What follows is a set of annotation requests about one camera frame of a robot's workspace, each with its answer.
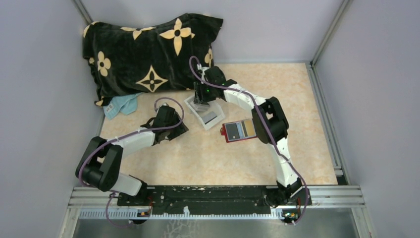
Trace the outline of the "white plastic card box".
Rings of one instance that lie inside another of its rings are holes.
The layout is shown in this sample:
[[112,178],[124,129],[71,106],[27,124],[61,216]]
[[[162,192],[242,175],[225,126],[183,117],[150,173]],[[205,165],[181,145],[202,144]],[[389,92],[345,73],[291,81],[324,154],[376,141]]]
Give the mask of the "white plastic card box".
[[190,96],[184,100],[184,103],[205,130],[211,129],[225,119],[225,114],[216,101],[195,104],[194,98],[194,95]]

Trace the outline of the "gold black credit card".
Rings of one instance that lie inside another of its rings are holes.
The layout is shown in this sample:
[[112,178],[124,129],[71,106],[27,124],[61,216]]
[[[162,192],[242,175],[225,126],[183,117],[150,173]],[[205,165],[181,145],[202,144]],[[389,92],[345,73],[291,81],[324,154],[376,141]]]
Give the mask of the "gold black credit card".
[[252,119],[243,121],[243,132],[246,138],[253,138],[257,136]]

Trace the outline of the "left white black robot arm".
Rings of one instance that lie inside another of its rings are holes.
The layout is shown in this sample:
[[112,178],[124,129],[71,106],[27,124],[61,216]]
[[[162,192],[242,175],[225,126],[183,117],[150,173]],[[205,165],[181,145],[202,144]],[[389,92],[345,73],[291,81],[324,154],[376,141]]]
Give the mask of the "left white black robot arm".
[[83,185],[103,192],[125,193],[136,205],[145,204],[149,198],[147,184],[120,172],[121,162],[134,152],[186,133],[189,129],[182,120],[183,115],[175,108],[162,105],[154,117],[127,135],[114,139],[92,138],[76,168],[76,177]]

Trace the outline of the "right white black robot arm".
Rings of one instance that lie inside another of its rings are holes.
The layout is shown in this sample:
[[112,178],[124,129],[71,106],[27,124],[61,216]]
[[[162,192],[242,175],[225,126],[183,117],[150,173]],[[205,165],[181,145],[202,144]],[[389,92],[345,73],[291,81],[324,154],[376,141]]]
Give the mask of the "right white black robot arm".
[[276,97],[266,99],[258,96],[236,81],[227,80],[217,66],[203,67],[198,64],[192,67],[192,72],[198,79],[194,83],[196,104],[222,99],[252,114],[257,138],[262,143],[271,145],[273,149],[279,199],[284,204],[292,204],[297,200],[303,185],[291,164],[287,140],[289,123],[279,100]]

